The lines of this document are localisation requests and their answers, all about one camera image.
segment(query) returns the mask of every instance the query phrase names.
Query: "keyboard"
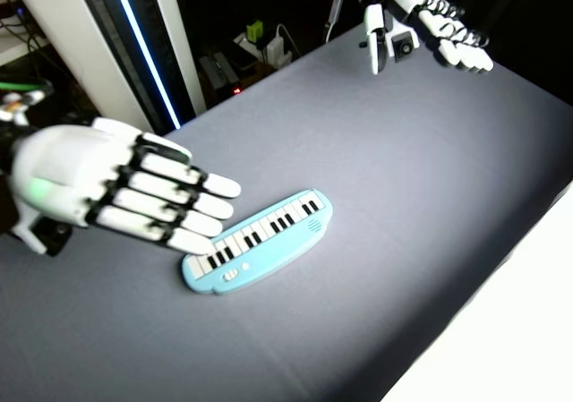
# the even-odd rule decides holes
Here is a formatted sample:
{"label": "keyboard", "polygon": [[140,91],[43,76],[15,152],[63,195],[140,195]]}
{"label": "keyboard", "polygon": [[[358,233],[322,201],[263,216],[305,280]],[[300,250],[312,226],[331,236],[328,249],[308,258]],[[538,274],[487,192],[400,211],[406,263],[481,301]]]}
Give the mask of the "keyboard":
{"label": "keyboard", "polygon": [[249,285],[315,245],[331,217],[332,205],[321,192],[294,194],[213,238],[214,253],[184,256],[185,284],[203,294]]}

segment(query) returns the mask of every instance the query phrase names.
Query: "white power adapter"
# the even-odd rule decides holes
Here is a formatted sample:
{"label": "white power adapter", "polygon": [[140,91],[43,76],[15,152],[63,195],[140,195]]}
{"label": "white power adapter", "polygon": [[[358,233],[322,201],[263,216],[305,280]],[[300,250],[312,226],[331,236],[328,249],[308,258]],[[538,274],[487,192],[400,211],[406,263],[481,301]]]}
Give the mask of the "white power adapter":
{"label": "white power adapter", "polygon": [[267,45],[267,63],[271,66],[278,67],[280,59],[285,54],[285,40],[283,37],[276,36]]}

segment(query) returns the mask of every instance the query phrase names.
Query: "green cable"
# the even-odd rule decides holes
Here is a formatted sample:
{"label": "green cable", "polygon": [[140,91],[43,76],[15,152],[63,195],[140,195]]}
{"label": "green cable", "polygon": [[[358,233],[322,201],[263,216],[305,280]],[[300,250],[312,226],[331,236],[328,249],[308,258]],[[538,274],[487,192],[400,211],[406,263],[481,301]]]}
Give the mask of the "green cable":
{"label": "green cable", "polygon": [[44,87],[42,84],[18,84],[0,81],[0,90],[33,91]]}

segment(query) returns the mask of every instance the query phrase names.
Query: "white shelf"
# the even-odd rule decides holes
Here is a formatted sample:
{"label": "white shelf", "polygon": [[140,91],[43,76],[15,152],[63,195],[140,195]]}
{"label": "white shelf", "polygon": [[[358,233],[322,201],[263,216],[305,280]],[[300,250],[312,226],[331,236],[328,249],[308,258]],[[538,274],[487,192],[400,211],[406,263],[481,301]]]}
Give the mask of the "white shelf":
{"label": "white shelf", "polygon": [[[22,38],[28,39],[28,35],[21,35]],[[45,39],[37,38],[38,43],[44,47],[48,44]],[[32,47],[35,47],[35,42],[32,41]],[[11,61],[16,60],[28,54],[28,46],[25,42],[9,36],[0,36],[0,66],[9,64]]]}

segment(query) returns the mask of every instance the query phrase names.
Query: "dark background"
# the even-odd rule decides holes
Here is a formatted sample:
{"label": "dark background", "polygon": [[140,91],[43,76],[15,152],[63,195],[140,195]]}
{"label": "dark background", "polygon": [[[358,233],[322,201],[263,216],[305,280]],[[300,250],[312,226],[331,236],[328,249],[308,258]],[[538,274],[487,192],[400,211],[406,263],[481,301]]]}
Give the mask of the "dark background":
{"label": "dark background", "polygon": [[[573,55],[565,37],[568,0],[449,0],[466,8],[464,21],[491,37],[492,58],[573,104]],[[284,23],[301,52],[321,45],[331,0],[179,0],[195,56],[231,39],[254,19],[269,29]],[[345,0],[332,37],[362,22],[358,0]]]}

